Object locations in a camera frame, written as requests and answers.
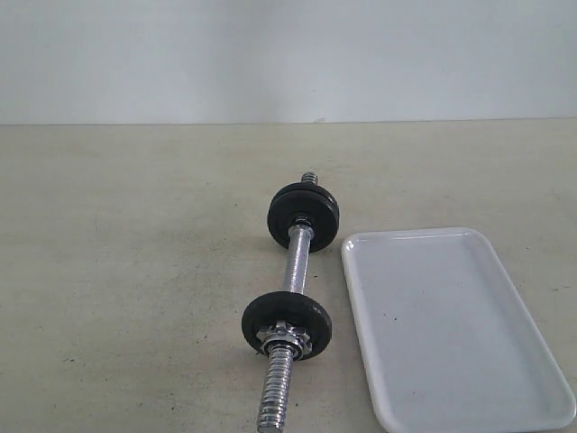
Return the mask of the black weight plate end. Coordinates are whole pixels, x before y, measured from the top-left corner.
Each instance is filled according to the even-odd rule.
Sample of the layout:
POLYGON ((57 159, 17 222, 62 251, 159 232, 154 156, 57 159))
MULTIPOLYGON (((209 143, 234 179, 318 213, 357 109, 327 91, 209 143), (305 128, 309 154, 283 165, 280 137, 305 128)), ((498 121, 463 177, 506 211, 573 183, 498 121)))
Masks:
POLYGON ((292 226, 286 226, 281 224, 280 226, 271 223, 268 219, 269 210, 267 215, 267 225, 272 238, 282 247, 289 247, 289 229, 297 224, 305 225, 313 230, 313 238, 310 244, 310 252, 315 253, 320 250, 325 249, 330 243, 335 239, 338 230, 338 226, 327 225, 327 224, 314 224, 310 223, 306 218, 299 217, 292 226))

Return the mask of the black weight plate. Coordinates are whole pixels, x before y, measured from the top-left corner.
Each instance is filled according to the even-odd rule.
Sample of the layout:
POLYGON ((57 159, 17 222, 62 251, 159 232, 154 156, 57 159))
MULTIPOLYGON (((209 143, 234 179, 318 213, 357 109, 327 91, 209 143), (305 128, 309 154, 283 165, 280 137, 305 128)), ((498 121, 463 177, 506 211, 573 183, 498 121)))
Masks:
POLYGON ((338 226, 338 202, 332 193, 313 182, 288 184, 273 196, 268 219, 277 226, 292 226, 299 217, 314 224, 338 226))
POLYGON ((286 343, 297 360, 322 353, 333 333, 332 319, 317 301, 289 291, 273 291, 254 299, 244 310, 246 342, 267 355, 275 343, 286 343))

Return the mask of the chrome dumbbell bar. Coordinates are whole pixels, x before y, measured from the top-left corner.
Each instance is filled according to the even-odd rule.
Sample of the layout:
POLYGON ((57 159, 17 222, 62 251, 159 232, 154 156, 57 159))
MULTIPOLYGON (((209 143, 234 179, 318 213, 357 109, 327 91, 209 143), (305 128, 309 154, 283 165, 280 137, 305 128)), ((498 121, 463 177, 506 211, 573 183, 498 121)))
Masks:
MULTIPOLYGON (((289 229, 288 259, 281 284, 283 291, 304 293, 313 234, 310 227, 301 224, 289 229)), ((295 360, 293 354, 293 349, 286 343, 275 343, 267 354, 269 365, 257 416, 259 432, 281 432, 285 428, 289 386, 295 360)))

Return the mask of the white plastic tray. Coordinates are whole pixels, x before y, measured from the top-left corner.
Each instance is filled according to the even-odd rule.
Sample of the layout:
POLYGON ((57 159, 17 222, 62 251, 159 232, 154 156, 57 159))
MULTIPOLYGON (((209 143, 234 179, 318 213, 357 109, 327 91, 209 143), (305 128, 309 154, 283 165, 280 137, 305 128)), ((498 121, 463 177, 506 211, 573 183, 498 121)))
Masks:
POLYGON ((386 431, 533 432, 574 420, 572 389, 482 233, 357 233, 342 260, 386 431))

